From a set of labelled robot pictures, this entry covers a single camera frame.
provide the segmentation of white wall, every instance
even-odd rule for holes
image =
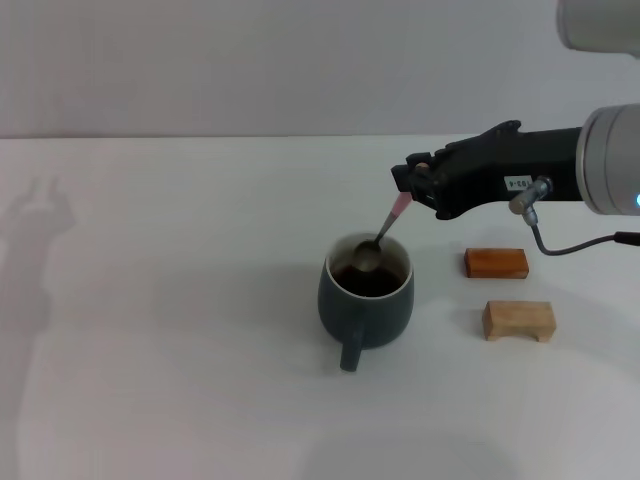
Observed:
[[[580,125],[640,64],[565,50],[555,0],[0,0],[0,136]]]

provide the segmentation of white label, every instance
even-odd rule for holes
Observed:
[[[521,192],[533,183],[531,175],[513,175],[504,177],[504,184],[510,192]]]

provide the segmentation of mug handle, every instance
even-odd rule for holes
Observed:
[[[347,334],[342,341],[342,355],[340,368],[345,372],[355,372],[360,361],[362,341],[364,339],[364,319],[356,318],[347,328]]]

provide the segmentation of black cable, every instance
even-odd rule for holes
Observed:
[[[593,247],[594,245],[598,245],[600,243],[612,242],[615,239],[615,235],[607,235],[606,237],[594,238],[593,240],[589,240],[588,242],[581,243],[580,245],[575,245],[569,248],[563,248],[562,250],[547,250],[547,247],[542,243],[542,237],[540,236],[540,230],[537,225],[532,225],[531,230],[533,231],[533,236],[536,239],[536,244],[542,253],[545,255],[549,255],[550,257],[557,257],[559,255],[568,255],[570,253],[579,252],[580,250],[584,250],[585,248]]]

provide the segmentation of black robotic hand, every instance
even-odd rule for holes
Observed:
[[[517,120],[430,153],[414,153],[391,169],[398,190],[436,211],[440,220],[478,205],[511,200],[537,177],[553,182],[545,200],[579,201],[575,155],[580,128],[519,132]]]

